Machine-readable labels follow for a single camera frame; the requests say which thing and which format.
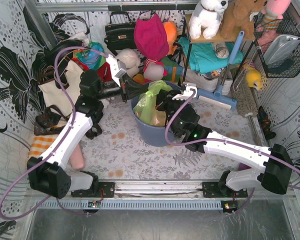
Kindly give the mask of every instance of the black wire basket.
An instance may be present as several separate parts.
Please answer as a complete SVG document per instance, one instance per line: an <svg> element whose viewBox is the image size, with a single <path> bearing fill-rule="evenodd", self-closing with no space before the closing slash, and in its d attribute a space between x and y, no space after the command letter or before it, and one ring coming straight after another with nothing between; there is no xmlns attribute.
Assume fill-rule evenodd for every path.
<svg viewBox="0 0 300 240"><path fill-rule="evenodd" d="M260 46L261 50L258 51L260 60L263 65L266 77L271 78L294 78L300 73L300 43L286 59L266 64L264 53L270 47L275 34L288 34L300 37L300 32L296 28L296 23L294 22L292 16L289 13L283 15L282 20L274 20L268 23L264 23L263 15L258 16L258 21L256 24L254 36L256 41L254 42L256 46Z"/></svg>

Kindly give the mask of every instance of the mop handle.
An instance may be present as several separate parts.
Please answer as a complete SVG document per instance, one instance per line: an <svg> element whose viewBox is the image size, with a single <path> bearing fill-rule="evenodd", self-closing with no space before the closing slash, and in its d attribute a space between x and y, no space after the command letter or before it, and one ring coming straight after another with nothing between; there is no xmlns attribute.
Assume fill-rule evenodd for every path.
<svg viewBox="0 0 300 240"><path fill-rule="evenodd" d="M223 77L222 77L222 81L220 83L221 88L224 86L225 81L227 79L228 72L229 72L229 69L230 69L230 65L235 62L235 58L236 58L237 53L239 51L242 40L244 39L244 36L245 36L245 32L240 31L238 37L236 38L236 41L234 43L232 52L231 52L230 57L229 57L228 65L226 66L225 72L224 72Z"/></svg>
<svg viewBox="0 0 300 240"><path fill-rule="evenodd" d="M233 64L235 61L235 58L237 56L238 50L240 48L240 45L242 43L242 40L244 39L245 32L240 31L238 37L236 38L235 44L233 46L232 52L230 54L229 62L228 64Z"/></svg>

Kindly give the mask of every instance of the blue bucket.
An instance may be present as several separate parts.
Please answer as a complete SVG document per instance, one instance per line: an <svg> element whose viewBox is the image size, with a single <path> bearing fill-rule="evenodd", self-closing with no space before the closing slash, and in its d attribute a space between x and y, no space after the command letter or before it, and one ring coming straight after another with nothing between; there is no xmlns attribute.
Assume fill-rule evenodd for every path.
<svg viewBox="0 0 300 240"><path fill-rule="evenodd" d="M165 81L166 84L168 84L169 86L171 86L174 90L179 90L180 87L170 81ZM143 123L142 121L140 121L135 113L134 113L134 107L137 105L137 103L139 102L139 97L140 96L136 96L133 99L131 99L131 112L132 115L136 121L136 126L139 130L139 133L143 139L143 141L146 144L149 144L151 146L155 146L155 147L164 147L164 146L168 146L169 143L166 141L165 139L165 130L166 128L164 126L162 127L157 127L157 126L150 126L148 124ZM171 142L173 142L175 140L174 135L171 133L171 131L169 131L168 133L168 138Z"/></svg>

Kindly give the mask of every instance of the blue brush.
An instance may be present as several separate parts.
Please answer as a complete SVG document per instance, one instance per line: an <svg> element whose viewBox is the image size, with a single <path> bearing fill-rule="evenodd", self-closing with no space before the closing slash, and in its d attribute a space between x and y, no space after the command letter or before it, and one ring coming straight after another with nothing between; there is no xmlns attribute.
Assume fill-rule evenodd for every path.
<svg viewBox="0 0 300 240"><path fill-rule="evenodd" d="M237 100L234 98L227 97L227 96L222 96L222 89L223 89L225 81L227 79L227 75L228 75L230 66L235 61L235 57L238 53L239 47L242 43L242 40L244 39L244 36L245 36L244 31L239 32L239 35L235 41L233 50L230 54L229 62L226 67L226 70L224 72L224 75L222 77L222 81L221 81L220 85L217 87L217 89L214 92L210 92L210 91L198 88L197 98L199 100L202 100L204 102L207 102L207 103L210 103L213 105L220 106L224 109L235 110L235 108L237 106Z"/></svg>

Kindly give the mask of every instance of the brown teddy bear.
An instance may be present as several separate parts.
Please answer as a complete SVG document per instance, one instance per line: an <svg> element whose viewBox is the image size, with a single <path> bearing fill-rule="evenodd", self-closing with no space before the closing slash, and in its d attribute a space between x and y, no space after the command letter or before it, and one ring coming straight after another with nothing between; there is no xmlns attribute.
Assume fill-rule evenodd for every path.
<svg viewBox="0 0 300 240"><path fill-rule="evenodd" d="M221 36L225 39L232 34L234 27L241 27L245 32L245 39L254 36L254 21L250 16L260 12L267 4L267 0L235 0L229 3L223 15Z"/></svg>

